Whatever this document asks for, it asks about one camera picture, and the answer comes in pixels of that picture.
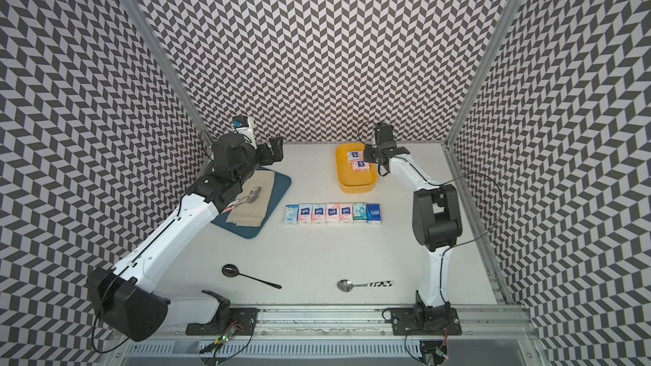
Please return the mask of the dark blue Tempo tissue pack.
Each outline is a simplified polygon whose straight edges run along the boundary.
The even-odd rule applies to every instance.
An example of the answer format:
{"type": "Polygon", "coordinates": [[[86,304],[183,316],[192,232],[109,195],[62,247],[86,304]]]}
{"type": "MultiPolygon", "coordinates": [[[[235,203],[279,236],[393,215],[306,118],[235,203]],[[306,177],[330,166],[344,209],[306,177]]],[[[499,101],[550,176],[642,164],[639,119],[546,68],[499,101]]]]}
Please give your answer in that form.
{"type": "Polygon", "coordinates": [[[381,224],[381,208],[379,203],[366,204],[367,222],[369,224],[381,224]]]}

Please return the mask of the light blue cartoon tissue pack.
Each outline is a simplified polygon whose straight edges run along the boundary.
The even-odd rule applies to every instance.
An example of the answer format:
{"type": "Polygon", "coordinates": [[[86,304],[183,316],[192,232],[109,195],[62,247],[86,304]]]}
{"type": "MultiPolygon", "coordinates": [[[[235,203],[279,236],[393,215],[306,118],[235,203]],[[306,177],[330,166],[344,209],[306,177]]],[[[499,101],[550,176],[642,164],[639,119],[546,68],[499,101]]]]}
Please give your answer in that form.
{"type": "Polygon", "coordinates": [[[299,206],[298,205],[287,205],[285,207],[283,224],[284,225],[296,225],[298,223],[298,214],[299,206]]]}

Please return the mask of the mint green tissue pack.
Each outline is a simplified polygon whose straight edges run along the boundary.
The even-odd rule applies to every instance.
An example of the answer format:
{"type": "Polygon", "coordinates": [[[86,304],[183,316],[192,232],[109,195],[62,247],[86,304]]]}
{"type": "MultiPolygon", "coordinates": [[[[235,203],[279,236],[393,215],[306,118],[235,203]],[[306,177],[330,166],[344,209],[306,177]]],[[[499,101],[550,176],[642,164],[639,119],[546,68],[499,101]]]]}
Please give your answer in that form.
{"type": "Polygon", "coordinates": [[[353,204],[353,220],[354,223],[366,223],[368,220],[367,204],[354,203],[353,204]]]}

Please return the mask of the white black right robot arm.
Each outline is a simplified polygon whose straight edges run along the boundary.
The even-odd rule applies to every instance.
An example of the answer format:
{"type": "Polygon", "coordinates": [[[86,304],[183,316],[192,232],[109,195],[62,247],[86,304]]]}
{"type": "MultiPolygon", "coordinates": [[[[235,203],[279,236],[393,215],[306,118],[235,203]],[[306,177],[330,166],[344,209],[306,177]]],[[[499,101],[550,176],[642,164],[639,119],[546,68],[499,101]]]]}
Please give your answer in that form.
{"type": "Polygon", "coordinates": [[[457,189],[435,181],[400,147],[393,126],[376,123],[373,143],[364,146],[364,162],[376,164],[413,193],[412,230],[424,248],[425,265],[415,294],[415,316],[420,322],[449,318],[450,254],[463,234],[457,189]]]}

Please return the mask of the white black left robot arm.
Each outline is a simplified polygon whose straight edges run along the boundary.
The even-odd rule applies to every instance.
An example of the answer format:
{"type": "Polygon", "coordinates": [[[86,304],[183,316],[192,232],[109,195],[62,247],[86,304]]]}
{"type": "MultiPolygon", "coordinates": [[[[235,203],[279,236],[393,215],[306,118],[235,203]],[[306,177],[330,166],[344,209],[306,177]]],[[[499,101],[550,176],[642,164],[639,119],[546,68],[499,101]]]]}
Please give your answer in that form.
{"type": "Polygon", "coordinates": [[[223,296],[204,290],[195,298],[166,298],[158,284],[189,242],[234,205],[260,166],[282,161],[283,142],[272,137],[254,144],[237,132],[219,137],[212,145],[211,170],[189,186],[172,214],[111,269],[89,274],[86,289],[97,320],[133,342],[149,339],[160,328],[225,322],[219,312],[229,303],[223,296]]]}

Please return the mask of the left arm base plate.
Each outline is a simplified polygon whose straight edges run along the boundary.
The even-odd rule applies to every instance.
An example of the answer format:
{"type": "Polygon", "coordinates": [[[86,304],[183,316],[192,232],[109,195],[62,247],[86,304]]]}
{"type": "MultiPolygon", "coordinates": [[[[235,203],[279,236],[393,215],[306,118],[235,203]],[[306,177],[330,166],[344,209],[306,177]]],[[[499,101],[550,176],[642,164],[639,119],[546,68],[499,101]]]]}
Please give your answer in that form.
{"type": "Polygon", "coordinates": [[[191,337],[218,337],[224,335],[229,326],[240,325],[242,330],[237,331],[235,335],[250,336],[257,325],[258,315],[257,308],[232,308],[228,313],[217,313],[213,320],[206,324],[189,324],[185,334],[191,337]]]}

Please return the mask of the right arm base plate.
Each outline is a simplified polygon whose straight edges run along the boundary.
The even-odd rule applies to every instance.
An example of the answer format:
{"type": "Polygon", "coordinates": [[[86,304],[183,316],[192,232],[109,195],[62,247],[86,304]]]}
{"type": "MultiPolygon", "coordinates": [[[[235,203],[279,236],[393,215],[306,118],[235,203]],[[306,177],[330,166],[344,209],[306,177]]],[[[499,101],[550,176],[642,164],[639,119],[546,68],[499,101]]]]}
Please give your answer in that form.
{"type": "Polygon", "coordinates": [[[462,328],[455,308],[434,308],[425,313],[415,313],[413,308],[391,308],[390,323],[393,335],[457,337],[462,335],[462,328]]]}

